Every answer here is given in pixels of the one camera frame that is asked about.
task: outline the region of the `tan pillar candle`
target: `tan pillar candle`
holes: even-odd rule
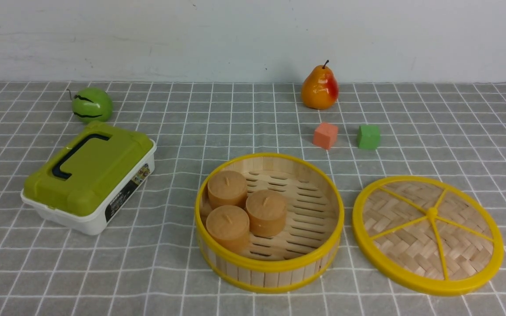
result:
[[[261,237],[276,236],[285,228],[287,200],[279,192],[259,190],[245,202],[249,215],[249,230]]]
[[[239,254],[249,245],[249,217],[237,206],[223,205],[206,219],[206,229],[220,246]]]
[[[247,180],[243,174],[231,170],[217,172],[207,184],[212,209],[223,205],[245,207]]]

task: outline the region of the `toy block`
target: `toy block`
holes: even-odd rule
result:
[[[360,149],[376,149],[380,146],[380,128],[376,125],[361,125],[357,134]]]
[[[339,128],[337,126],[327,122],[322,122],[315,129],[313,143],[315,146],[319,146],[325,150],[330,150],[337,141],[338,132]]]

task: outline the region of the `candle wick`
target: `candle wick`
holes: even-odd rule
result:
[[[225,218],[225,220],[228,221],[228,223],[231,224],[231,218],[229,218],[229,216],[227,214],[224,214],[224,218]]]

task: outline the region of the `green fruit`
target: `green fruit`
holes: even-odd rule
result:
[[[112,100],[108,94],[94,87],[79,91],[72,100],[72,111],[81,122],[106,122],[112,115]]]

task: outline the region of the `bamboo steamer basket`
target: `bamboo steamer basket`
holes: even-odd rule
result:
[[[271,238],[250,235],[236,254],[220,246],[205,228],[211,212],[206,185],[213,174],[235,170],[247,179],[247,192],[275,190],[288,200],[286,226]],[[339,192],[321,170],[293,156],[248,154],[225,162],[205,179],[195,201],[197,241],[207,264],[223,280],[259,293],[301,288],[331,265],[343,231]]]

